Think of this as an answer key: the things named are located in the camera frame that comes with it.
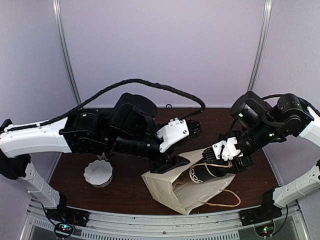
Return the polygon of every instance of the wooden table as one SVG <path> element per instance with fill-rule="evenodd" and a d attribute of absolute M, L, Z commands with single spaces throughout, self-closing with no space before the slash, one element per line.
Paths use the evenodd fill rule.
<path fill-rule="evenodd" d="M 193 109 L 159 109 L 157 123 L 166 123 L 170 118 L 183 117 Z M 217 141 L 220 133 L 225 133 L 232 122 L 227 108 L 207 108 L 203 113 L 191 117 L 201 122 L 200 137 L 187 142 L 177 149 L 178 153 L 206 148 Z M 141 175 L 149 170 L 148 161 L 117 155 L 110 160 L 114 177 L 104 188 L 92 187 L 85 181 L 84 169 L 97 157 L 93 154 L 63 154 L 50 185 L 67 197 L 71 207 L 118 214 L 173 215 L 170 208 L 153 200 Z M 278 186 L 274 173 L 263 151 L 254 154 L 255 165 L 247 172 L 236 175 L 227 189 L 236 192 L 242 200 L 237 208 L 247 208 L 261 204 L 264 192 Z M 233 205 L 237 199 L 230 193 L 222 192 L 210 203 Z M 211 213 L 230 210 L 228 207 L 203 205 L 191 213 Z"/>

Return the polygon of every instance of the wire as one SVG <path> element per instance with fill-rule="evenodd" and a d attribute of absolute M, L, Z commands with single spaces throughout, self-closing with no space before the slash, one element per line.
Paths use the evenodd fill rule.
<path fill-rule="evenodd" d="M 262 100 L 267 100 L 267 99 L 273 99 L 273 98 L 280 98 L 282 97 L 283 94 L 272 94 L 272 95 L 268 95 L 268 96 L 264 96 L 262 98 Z"/>
<path fill-rule="evenodd" d="M 222 145 L 221 146 L 221 151 L 220 151 L 220 159 L 223 160 L 222 158 L 222 153 L 224 152 L 224 149 L 225 149 L 225 145 Z"/>
<path fill-rule="evenodd" d="M 42 206 L 42 209 L 43 209 L 43 212 L 44 212 L 45 217 L 49 220 L 49 222 L 50 222 L 52 225 L 56 226 L 56 224 L 48 217 L 47 211 L 46 211 L 46 209 L 45 209 L 45 206 L 44 206 L 42 203 L 41 203 L 41 206 Z"/>
<path fill-rule="evenodd" d="M 266 125 L 268 125 L 268 126 L 271 126 L 271 127 L 275 127 L 275 128 L 280 128 L 280 127 L 282 127 L 282 126 L 285 124 L 284 122 L 269 121 L 269 120 L 267 119 L 266 114 L 263 114 L 263 115 L 261 116 L 261 121 L 262 121 L 264 124 L 266 124 Z"/>
<path fill-rule="evenodd" d="M 68 112 L 66 112 L 66 113 L 64 113 L 64 114 L 62 114 L 60 116 L 54 117 L 54 118 L 52 118 L 50 120 L 44 121 L 44 122 L 40 123 L 39 125 L 37 125 L 37 124 L 29 124 L 29 125 L 24 125 L 24 126 L 17 126 L 17 127 L 12 127 L 10 129 L 8 129 L 7 131 L 8 132 L 12 132 L 12 131 L 17 131 L 17 130 L 31 129 L 31 128 L 42 127 L 42 126 L 46 126 L 46 125 L 49 125 L 49 124 L 53 124 L 53 123 L 55 123 L 57 121 L 60 121 L 60 120 L 62 120 L 64 118 L 68 117 L 69 115 L 73 114 L 74 112 L 78 111 L 79 109 L 83 108 L 85 105 L 87 105 L 88 103 L 92 102 L 96 98 L 100 97 L 102 94 L 104 94 L 104 93 L 106 93 L 106 92 L 108 92 L 108 91 L 110 91 L 112 89 L 115 89 L 117 87 L 120 87 L 122 85 L 132 84 L 132 83 L 142 84 L 142 85 L 146 85 L 146 86 L 151 87 L 151 88 L 156 88 L 156 89 L 162 89 L 162 90 L 165 90 L 165 91 L 169 91 L 169 92 L 172 92 L 172 93 L 177 94 L 179 96 L 182 96 L 184 98 L 190 99 L 190 100 L 198 103 L 201 106 L 201 108 L 199 110 L 196 110 L 196 111 L 184 116 L 183 119 L 191 117 L 191 116 L 194 116 L 194 115 L 197 115 L 197 114 L 200 114 L 206 108 L 205 103 L 200 98 L 198 98 L 198 97 L 196 97 L 196 96 L 194 96 L 192 94 L 189 94 L 187 92 L 178 90 L 178 89 L 176 89 L 176 88 L 174 88 L 172 86 L 163 85 L 163 84 L 159 84 L 159 83 L 153 83 L 153 82 L 146 81 L 146 80 L 143 80 L 143 79 L 140 79 L 140 78 L 133 78 L 133 79 L 122 80 L 120 82 L 117 82 L 115 84 L 107 86 L 104 89 L 101 89 L 99 92 L 97 92 L 92 97 L 90 97 L 87 100 L 85 100 L 83 103 L 81 103 L 78 106 L 72 108 Z"/>
<path fill-rule="evenodd" d="M 236 159 L 237 157 L 239 157 L 242 154 L 242 152 L 240 151 L 237 155 L 235 155 L 233 158 Z"/>
<path fill-rule="evenodd" d="M 288 205 L 286 205 L 285 207 L 286 207 L 286 214 L 285 214 L 284 221 L 283 221 L 282 225 L 279 227 L 278 231 L 276 231 L 275 233 L 270 235 L 271 237 L 273 237 L 274 235 L 278 234 L 281 231 L 281 229 L 284 227 L 284 225 L 286 224 L 286 221 L 288 219 L 289 209 L 288 209 Z"/>

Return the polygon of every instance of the paper bag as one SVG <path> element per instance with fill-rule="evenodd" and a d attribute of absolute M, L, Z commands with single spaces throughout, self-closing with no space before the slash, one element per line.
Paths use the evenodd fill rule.
<path fill-rule="evenodd" d="M 171 208 L 183 215 L 189 215 L 192 209 L 200 207 L 205 202 L 221 193 L 234 179 L 235 174 L 227 174 L 224 177 L 217 177 L 203 183 L 188 181 L 183 185 L 174 188 L 174 181 L 192 165 L 202 158 L 204 149 L 190 151 L 180 154 L 188 159 L 188 165 L 176 167 L 164 174 L 150 173 L 142 175 L 154 200 Z"/>

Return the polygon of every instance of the white wall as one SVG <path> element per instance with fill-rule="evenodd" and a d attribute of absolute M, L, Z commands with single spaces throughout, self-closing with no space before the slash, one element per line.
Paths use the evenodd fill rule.
<path fill-rule="evenodd" d="M 128 78 L 171 85 L 209 107 L 230 107 L 247 90 L 265 1 L 61 0 L 60 5 L 82 101 Z M 197 106 L 137 84 L 108 92 L 89 106 L 112 107 L 125 91 L 158 106 Z"/>
<path fill-rule="evenodd" d="M 0 123 L 55 117 L 76 102 L 68 82 L 51 0 L 0 1 Z M 33 154 L 48 179 L 56 153 Z M 18 238 L 30 195 L 0 175 L 0 239 Z"/>
<path fill-rule="evenodd" d="M 254 91 L 266 96 L 294 93 L 320 109 L 320 1 L 272 4 L 266 47 Z M 284 184 L 309 170 L 320 159 L 320 148 L 295 137 L 266 148 Z M 299 201 L 311 239 L 320 239 L 320 191 Z"/>

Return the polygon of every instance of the white paper cup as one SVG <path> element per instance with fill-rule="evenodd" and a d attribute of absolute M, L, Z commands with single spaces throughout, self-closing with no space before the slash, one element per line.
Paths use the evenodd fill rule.
<path fill-rule="evenodd" d="M 84 178 L 95 188 L 103 188 L 112 181 L 114 169 L 110 162 L 95 160 L 84 169 Z"/>

